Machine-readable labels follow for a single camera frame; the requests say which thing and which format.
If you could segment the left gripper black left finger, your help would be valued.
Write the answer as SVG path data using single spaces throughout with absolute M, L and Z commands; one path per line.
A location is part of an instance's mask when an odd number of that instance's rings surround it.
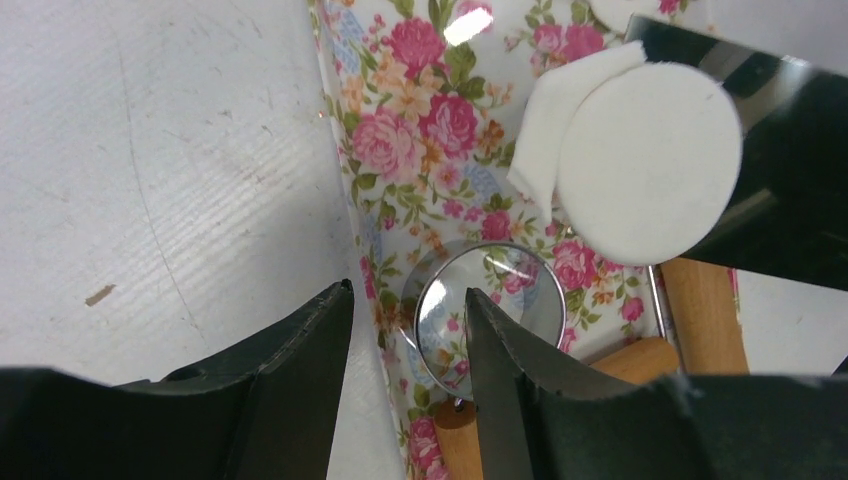
M 159 381 L 1 371 L 5 479 L 322 479 L 354 317 L 342 280 Z

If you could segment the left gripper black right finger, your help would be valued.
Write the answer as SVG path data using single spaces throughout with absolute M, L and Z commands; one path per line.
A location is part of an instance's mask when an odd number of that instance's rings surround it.
M 673 374 L 634 385 L 466 293 L 487 479 L 843 479 L 847 379 Z

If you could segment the leftover dough scrap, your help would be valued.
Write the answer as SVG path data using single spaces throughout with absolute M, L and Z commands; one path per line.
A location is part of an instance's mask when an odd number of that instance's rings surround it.
M 643 65 L 640 40 L 605 49 L 542 74 L 527 101 L 508 182 L 552 221 L 554 188 L 565 133 L 586 98 L 606 81 Z

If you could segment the white dough piece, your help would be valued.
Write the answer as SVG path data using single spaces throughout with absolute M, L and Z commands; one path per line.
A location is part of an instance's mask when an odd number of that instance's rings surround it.
M 717 223 L 735 188 L 742 127 L 725 90 L 679 63 L 605 81 L 565 132 L 556 193 L 598 254 L 623 265 L 678 257 Z

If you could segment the metal spatula wooden handle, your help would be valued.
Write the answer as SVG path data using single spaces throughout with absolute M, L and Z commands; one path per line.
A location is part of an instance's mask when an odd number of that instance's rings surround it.
M 626 40 L 692 66 L 732 98 L 743 129 L 735 190 L 685 257 L 847 288 L 847 79 L 790 55 L 634 15 Z

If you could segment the floral pattern tray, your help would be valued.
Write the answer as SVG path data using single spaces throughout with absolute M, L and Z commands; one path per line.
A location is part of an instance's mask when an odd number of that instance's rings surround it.
M 568 353 L 657 332 L 645 270 L 544 222 L 506 179 L 535 79 L 623 34 L 590 1 L 312 1 L 309 13 L 403 477 L 444 479 L 433 422 L 444 392 L 403 292 L 424 255 L 453 240 L 538 252 L 565 290 Z

